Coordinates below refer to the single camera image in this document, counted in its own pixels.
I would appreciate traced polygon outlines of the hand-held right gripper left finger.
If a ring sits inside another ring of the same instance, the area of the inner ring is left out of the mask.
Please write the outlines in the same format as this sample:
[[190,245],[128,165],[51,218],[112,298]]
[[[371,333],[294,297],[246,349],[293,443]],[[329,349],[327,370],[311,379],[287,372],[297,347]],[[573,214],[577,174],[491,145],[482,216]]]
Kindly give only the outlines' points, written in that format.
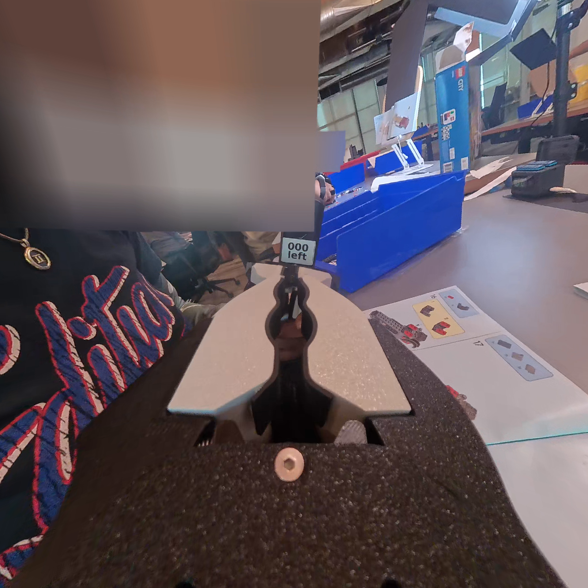
[[217,311],[169,401],[169,413],[230,420],[245,440],[270,440],[269,425],[256,432],[251,401],[277,370],[266,323],[281,279],[267,277]]

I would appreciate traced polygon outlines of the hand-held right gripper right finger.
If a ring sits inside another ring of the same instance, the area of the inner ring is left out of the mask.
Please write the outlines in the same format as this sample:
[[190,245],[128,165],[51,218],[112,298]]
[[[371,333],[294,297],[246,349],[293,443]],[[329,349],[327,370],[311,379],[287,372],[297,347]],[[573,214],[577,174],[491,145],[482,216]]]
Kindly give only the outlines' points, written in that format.
[[305,379],[323,442],[333,442],[350,420],[408,416],[410,403],[367,316],[317,278],[302,276],[304,318],[311,335],[303,354]]

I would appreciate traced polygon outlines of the grey desk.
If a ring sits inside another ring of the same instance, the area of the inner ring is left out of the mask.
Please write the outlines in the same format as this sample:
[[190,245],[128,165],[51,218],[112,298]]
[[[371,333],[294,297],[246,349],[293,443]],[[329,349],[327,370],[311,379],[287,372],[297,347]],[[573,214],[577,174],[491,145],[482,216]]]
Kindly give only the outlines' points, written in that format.
[[456,285],[587,392],[587,213],[507,194],[465,202],[462,232],[347,296],[365,311]]

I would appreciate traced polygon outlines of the black office chair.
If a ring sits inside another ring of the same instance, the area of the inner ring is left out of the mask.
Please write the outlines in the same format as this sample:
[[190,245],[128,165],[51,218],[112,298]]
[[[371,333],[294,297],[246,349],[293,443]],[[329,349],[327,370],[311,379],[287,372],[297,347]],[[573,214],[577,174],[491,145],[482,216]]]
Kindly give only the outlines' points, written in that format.
[[181,276],[180,285],[176,287],[183,299],[197,302],[208,292],[222,292],[232,299],[234,295],[219,285],[233,281],[236,285],[240,282],[235,278],[224,280],[211,280],[208,276],[213,274],[222,264],[222,256],[211,239],[208,232],[191,232],[192,241],[176,255],[178,273]]

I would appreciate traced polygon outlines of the small blue bin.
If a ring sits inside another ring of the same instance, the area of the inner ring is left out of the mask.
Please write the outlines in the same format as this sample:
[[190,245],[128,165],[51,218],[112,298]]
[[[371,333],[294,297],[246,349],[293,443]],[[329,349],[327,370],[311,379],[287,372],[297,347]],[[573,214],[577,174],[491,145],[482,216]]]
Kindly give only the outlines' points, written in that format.
[[408,172],[410,164],[408,157],[402,151],[391,150],[380,153],[375,158],[373,167],[376,175],[386,175],[395,172]]
[[365,181],[365,164],[359,163],[328,175],[336,194],[342,194]]

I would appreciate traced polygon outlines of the large blue plastic bin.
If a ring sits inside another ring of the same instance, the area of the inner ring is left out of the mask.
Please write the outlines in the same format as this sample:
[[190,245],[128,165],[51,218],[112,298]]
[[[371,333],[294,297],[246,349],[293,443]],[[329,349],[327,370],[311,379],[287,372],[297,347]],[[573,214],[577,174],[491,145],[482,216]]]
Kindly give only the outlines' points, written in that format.
[[360,290],[462,226],[466,172],[365,190],[325,210],[316,266],[335,261],[340,287]]

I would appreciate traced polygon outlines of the white flat object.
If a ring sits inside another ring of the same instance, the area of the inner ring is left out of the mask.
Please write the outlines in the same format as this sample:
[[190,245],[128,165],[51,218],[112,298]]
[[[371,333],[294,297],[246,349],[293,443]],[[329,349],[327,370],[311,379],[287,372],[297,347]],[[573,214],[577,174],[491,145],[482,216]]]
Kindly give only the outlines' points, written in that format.
[[420,179],[437,179],[441,177],[439,173],[414,173],[414,174],[407,174],[407,175],[380,175],[377,176],[371,183],[371,187],[369,190],[372,193],[378,191],[378,189],[382,186],[394,185],[394,184],[402,184],[413,180],[420,180]]

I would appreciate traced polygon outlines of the person in black shirt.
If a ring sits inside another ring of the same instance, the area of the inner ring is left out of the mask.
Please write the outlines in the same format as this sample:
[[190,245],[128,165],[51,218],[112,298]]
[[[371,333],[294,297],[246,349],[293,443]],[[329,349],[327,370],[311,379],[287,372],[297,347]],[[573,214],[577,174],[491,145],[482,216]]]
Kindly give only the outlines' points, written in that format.
[[55,520],[77,437],[188,330],[129,231],[1,227],[1,587]]

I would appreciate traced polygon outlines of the open instruction booklet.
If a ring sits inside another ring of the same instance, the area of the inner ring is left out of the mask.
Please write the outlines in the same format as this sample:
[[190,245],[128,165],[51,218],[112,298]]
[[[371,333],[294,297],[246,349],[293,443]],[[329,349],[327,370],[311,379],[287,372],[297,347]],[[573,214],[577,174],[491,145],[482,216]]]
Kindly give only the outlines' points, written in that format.
[[457,286],[365,314],[449,387],[543,555],[587,587],[587,395]]

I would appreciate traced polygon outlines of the flattened white cardboard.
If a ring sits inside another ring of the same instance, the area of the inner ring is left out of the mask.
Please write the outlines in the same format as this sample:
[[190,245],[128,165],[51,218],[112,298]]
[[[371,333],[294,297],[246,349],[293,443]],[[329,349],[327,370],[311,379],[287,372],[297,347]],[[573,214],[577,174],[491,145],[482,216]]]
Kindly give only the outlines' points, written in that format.
[[466,174],[464,201],[490,192],[495,187],[503,184],[516,169],[516,162],[511,157],[496,159],[480,169],[473,169]]

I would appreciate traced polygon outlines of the blue cardboard toy box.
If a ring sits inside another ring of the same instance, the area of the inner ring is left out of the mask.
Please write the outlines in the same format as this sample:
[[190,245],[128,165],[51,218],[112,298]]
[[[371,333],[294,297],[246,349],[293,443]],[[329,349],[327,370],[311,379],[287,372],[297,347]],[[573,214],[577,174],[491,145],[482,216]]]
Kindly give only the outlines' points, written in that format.
[[480,68],[467,57],[470,44],[479,48],[474,23],[462,26],[453,44],[435,56],[440,172],[466,172],[476,156],[481,135]]

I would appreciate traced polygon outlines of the dark grey panel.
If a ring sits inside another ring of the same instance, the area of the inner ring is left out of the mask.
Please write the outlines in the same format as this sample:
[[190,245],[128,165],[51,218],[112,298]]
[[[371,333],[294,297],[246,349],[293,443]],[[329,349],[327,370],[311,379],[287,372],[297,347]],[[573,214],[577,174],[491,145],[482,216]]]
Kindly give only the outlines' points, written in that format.
[[403,1],[403,11],[392,30],[385,110],[415,92],[428,1]]

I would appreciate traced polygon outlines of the black battery charger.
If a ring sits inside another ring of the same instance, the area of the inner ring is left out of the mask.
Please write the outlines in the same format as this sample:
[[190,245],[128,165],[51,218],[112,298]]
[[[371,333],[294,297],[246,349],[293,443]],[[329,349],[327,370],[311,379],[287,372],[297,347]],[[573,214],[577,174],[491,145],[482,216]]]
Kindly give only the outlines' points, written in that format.
[[511,195],[531,199],[548,195],[552,188],[563,186],[565,167],[555,160],[517,166],[511,174]]

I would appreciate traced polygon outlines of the wooden workbench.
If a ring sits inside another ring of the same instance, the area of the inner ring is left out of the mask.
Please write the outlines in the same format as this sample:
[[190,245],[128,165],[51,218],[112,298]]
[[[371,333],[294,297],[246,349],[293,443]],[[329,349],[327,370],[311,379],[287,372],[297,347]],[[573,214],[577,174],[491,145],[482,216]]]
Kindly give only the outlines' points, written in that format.
[[[535,114],[523,119],[517,119],[514,121],[504,122],[490,129],[482,131],[482,137],[489,137],[494,135],[502,135],[512,130],[518,130],[521,128],[527,128],[530,126],[539,127],[540,125],[546,125],[554,119],[554,109],[550,108],[546,112],[541,114]],[[577,116],[587,115],[587,99],[579,102],[569,102],[567,105],[567,117],[573,118]]]

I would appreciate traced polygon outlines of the black hard case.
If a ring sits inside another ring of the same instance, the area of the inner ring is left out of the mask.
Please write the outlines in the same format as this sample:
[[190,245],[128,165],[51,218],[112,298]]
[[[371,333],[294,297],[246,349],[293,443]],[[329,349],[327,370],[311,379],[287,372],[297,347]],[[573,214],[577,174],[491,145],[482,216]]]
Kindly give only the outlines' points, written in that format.
[[571,165],[576,160],[578,148],[577,135],[543,138],[537,146],[535,161],[556,161],[558,164]]

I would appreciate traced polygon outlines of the black tripod stand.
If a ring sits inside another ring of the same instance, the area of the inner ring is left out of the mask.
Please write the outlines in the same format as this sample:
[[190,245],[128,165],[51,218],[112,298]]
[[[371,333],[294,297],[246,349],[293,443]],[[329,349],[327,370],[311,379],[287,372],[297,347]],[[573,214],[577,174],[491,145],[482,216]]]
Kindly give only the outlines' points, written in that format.
[[573,1],[558,1],[556,18],[556,77],[553,95],[553,137],[567,134],[567,106],[571,99],[569,57],[571,31],[582,19],[581,9],[572,7]]

